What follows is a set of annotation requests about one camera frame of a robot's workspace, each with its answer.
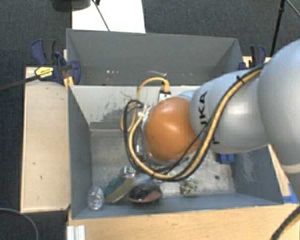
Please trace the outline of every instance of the dark shiny object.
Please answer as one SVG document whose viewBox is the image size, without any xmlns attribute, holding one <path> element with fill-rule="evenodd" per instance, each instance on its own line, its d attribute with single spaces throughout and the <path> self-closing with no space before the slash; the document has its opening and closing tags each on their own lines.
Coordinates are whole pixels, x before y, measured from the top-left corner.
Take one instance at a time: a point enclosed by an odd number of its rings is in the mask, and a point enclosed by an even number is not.
<svg viewBox="0 0 300 240">
<path fill-rule="evenodd" d="M 135 185 L 130 193 L 129 200 L 138 204 L 154 202 L 162 197 L 160 187 L 154 183 L 141 183 Z"/>
</svg>

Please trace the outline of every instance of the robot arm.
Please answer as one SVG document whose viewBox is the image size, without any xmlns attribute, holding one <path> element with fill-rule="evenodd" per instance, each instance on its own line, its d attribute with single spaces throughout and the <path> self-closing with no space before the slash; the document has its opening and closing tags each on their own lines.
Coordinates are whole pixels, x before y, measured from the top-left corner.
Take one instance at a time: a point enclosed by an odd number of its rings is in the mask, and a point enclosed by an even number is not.
<svg viewBox="0 0 300 240">
<path fill-rule="evenodd" d="M 271 144 L 300 201 L 300 40 L 278 51 L 265 66 L 229 73 L 167 98 L 146 119 L 145 111 L 127 141 L 128 156 L 143 173 L 180 181 L 196 171 L 209 148 L 227 154 Z M 151 162 L 168 169 L 191 156 L 189 165 L 169 175 L 144 164 L 133 145 L 141 124 Z"/>
</svg>

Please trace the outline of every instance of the blue clamp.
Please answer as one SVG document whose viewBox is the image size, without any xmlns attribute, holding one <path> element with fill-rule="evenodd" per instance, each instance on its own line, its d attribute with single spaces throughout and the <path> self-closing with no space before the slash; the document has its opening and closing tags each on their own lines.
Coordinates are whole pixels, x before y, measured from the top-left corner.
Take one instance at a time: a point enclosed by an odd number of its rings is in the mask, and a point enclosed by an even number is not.
<svg viewBox="0 0 300 240">
<path fill-rule="evenodd" d="M 251 45 L 250 50 L 252 60 L 249 61 L 249 68 L 253 68 L 265 62 L 266 50 L 261 45 Z"/>
<path fill-rule="evenodd" d="M 44 41 L 43 39 L 38 39 L 30 46 L 33 58 L 38 61 L 41 67 L 48 65 L 53 68 L 53 75 L 45 77 L 42 81 L 52 81 L 63 85 L 66 77 L 63 76 L 62 71 L 68 71 L 68 76 L 72 76 L 74 84 L 78 85 L 81 79 L 81 68 L 78 60 L 72 60 L 67 65 L 66 59 L 59 51 L 54 53 L 55 43 L 56 41 L 54 40 Z"/>
</svg>

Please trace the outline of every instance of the yellow cable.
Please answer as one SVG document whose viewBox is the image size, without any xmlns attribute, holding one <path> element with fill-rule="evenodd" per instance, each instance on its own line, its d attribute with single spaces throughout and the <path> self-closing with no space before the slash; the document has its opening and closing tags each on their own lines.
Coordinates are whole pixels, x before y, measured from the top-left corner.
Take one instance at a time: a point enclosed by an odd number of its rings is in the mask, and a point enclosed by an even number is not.
<svg viewBox="0 0 300 240">
<path fill-rule="evenodd" d="M 217 128 L 218 125 L 218 121 L 222 115 L 222 112 L 227 104 L 227 102 L 229 101 L 229 99 L 238 91 L 238 89 L 240 87 L 242 87 L 244 85 L 245 82 L 251 80 L 252 78 L 254 78 L 255 76 L 257 76 L 258 74 L 260 74 L 262 69 L 258 69 L 255 70 L 253 72 L 251 72 L 250 74 L 246 75 L 245 77 L 243 77 L 241 79 L 241 81 L 239 81 L 238 83 L 236 83 L 228 92 L 227 94 L 223 97 L 223 99 L 221 100 L 216 113 L 214 114 L 212 121 L 211 121 L 211 126 L 210 129 L 204 139 L 203 145 L 199 151 L 198 157 L 194 160 L 194 162 L 191 164 L 191 166 L 188 168 L 188 170 L 186 172 L 184 172 L 182 175 L 180 175 L 178 178 L 186 176 L 187 173 L 191 172 L 199 163 L 201 158 L 203 157 L 203 155 L 205 154 L 207 148 L 209 147 L 210 141 L 213 138 L 213 135 L 215 133 L 215 130 Z M 150 169 L 149 167 L 147 167 L 144 163 L 142 163 L 139 158 L 136 156 L 135 151 L 134 151 L 134 147 L 133 147 L 133 137 L 135 134 L 135 131 L 138 127 L 138 125 L 141 123 L 144 114 L 146 113 L 147 109 L 144 108 L 142 110 L 141 115 L 139 116 L 138 120 L 136 121 L 136 123 L 133 125 L 130 135 L 129 135 L 129 139 L 128 139 L 128 147 L 130 150 L 130 153 L 132 155 L 132 158 L 134 159 L 134 161 L 145 171 L 147 172 L 149 175 L 152 175 L 158 179 L 172 179 L 175 177 L 175 175 L 165 175 L 165 174 L 160 174 L 157 173 L 155 171 L 153 171 L 152 169 Z"/>
<path fill-rule="evenodd" d="M 161 81 L 161 82 L 163 82 L 163 91 L 164 91 L 165 93 L 168 93 L 168 92 L 169 92 L 169 89 L 170 89 L 170 83 L 169 83 L 169 81 L 168 81 L 167 79 L 165 79 L 165 78 L 163 78 L 163 77 L 151 77 L 151 78 L 149 78 L 149 79 L 143 81 L 143 82 L 139 85 L 139 87 L 138 87 L 138 89 L 137 89 L 137 92 L 136 92 L 136 99 L 137 99 L 137 100 L 139 100 L 140 93 L 141 93 L 141 89 L 142 89 L 146 84 L 148 84 L 148 83 L 150 83 L 150 82 L 153 82 L 153 81 Z M 132 107 L 134 107 L 134 106 L 135 106 L 135 105 L 131 104 L 131 105 L 129 106 L 129 109 L 132 108 Z M 128 132 L 131 131 L 132 126 L 133 126 L 133 124 L 135 123 L 136 116 L 137 116 L 137 109 L 135 108 L 135 109 L 134 109 L 134 112 L 133 112 L 133 117 L 132 117 L 131 124 L 130 124 L 129 128 L 127 129 Z M 122 117 L 121 117 L 121 122 L 120 122 L 121 131 L 124 130 L 123 119 L 124 119 L 124 116 L 122 115 Z"/>
</svg>

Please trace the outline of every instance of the plywood board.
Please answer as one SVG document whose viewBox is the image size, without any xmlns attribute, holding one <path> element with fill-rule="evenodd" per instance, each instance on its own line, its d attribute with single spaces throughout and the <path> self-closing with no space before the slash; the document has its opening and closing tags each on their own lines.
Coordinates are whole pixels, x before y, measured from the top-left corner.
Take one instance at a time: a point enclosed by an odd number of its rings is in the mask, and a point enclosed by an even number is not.
<svg viewBox="0 0 300 240">
<path fill-rule="evenodd" d="M 33 75 L 27 68 L 26 75 Z M 27 83 L 24 90 L 20 210 L 66 210 L 70 204 L 70 166 L 66 89 L 57 83 Z"/>
</svg>

